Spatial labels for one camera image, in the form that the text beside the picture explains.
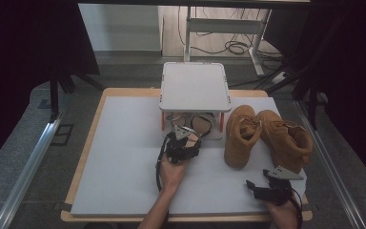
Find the gray floor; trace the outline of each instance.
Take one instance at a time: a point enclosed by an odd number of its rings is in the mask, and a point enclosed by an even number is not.
[[[181,61],[179,58],[160,57],[106,57],[98,56],[101,76],[94,78],[107,87],[160,88],[163,63]],[[229,85],[255,80],[249,59],[207,59],[224,64]],[[101,92],[74,79],[76,91],[62,119],[62,125],[73,125],[71,137],[63,146],[51,145],[40,164],[28,192],[20,205],[10,228],[83,228],[86,223],[67,223],[60,218],[59,205],[65,200],[73,173],[82,152]],[[235,89],[252,89],[256,83]],[[289,85],[273,94],[276,106],[284,119],[301,122],[295,109]],[[10,190],[26,164],[31,151],[50,117],[49,84],[36,87],[30,95],[30,105],[12,135],[0,151],[0,210]],[[366,222],[366,168],[347,142],[325,115],[324,106],[317,109],[317,128],[343,182],[349,189]],[[52,142],[64,143],[62,136]],[[314,217],[304,222],[303,228],[352,228],[318,154],[312,154],[312,163],[305,166],[308,175],[306,195]],[[118,228],[133,228],[135,224],[119,224]],[[184,224],[185,228],[254,228],[250,223]]]

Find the shoe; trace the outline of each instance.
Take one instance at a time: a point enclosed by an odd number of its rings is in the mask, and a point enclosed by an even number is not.
[[[234,109],[227,121],[225,162],[234,168],[243,168],[249,161],[251,150],[260,138],[261,126],[254,109],[241,105]]]
[[[283,121],[273,111],[265,110],[257,114],[261,121],[261,139],[269,146],[273,165],[278,165],[299,173],[304,164],[309,163],[313,141],[309,133],[291,121]]]

